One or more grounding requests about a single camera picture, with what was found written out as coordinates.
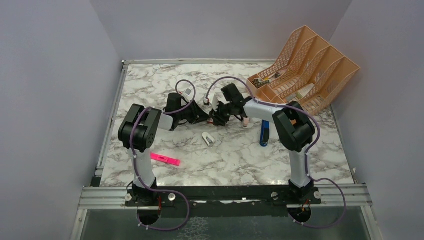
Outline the white stapler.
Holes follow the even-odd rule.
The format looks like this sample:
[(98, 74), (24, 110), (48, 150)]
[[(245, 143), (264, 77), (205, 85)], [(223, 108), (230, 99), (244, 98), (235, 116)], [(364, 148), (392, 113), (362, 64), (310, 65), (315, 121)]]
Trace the white stapler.
[(208, 147), (212, 146), (215, 143), (215, 139), (208, 132), (203, 132), (201, 136)]

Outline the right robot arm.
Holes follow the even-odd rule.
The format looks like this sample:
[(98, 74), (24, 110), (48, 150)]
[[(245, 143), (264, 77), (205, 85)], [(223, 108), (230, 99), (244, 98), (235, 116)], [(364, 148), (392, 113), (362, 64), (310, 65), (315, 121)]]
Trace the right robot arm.
[(308, 151), (313, 143), (316, 129), (310, 116), (301, 105), (292, 101), (278, 104), (260, 101), (254, 97), (243, 97), (235, 84), (222, 88), (226, 103), (204, 95), (203, 103), (211, 105), (209, 116), (216, 126), (224, 126), (230, 116), (254, 118), (273, 123), (282, 145), (288, 150), (290, 158), (289, 199), (300, 204), (306, 200), (314, 184), (309, 173)]

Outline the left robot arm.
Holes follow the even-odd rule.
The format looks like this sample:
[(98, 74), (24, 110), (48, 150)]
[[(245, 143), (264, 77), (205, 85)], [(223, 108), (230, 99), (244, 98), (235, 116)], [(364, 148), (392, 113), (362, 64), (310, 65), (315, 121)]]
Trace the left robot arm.
[(144, 205), (152, 205), (157, 200), (157, 179), (153, 173), (150, 148), (158, 129), (174, 131), (181, 121), (198, 124), (208, 120), (196, 102), (183, 105), (184, 97), (170, 93), (167, 97), (165, 112), (160, 109), (146, 109), (134, 103), (128, 110), (118, 130), (118, 139), (133, 156), (134, 181), (132, 196)]

